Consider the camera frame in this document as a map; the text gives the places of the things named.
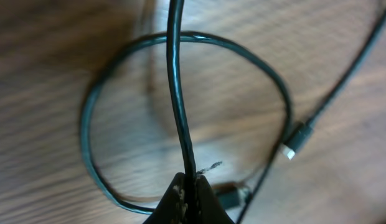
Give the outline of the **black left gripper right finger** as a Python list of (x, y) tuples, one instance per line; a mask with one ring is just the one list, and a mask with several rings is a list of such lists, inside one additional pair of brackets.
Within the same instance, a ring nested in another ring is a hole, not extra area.
[(216, 162), (210, 167), (197, 172), (195, 179), (196, 223), (198, 224), (234, 224), (232, 219), (222, 208), (204, 174), (219, 165)]

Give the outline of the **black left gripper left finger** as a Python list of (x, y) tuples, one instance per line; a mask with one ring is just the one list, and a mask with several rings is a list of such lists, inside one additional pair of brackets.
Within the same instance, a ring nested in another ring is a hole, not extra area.
[(177, 173), (154, 212), (143, 224), (183, 224), (186, 222), (185, 174)]

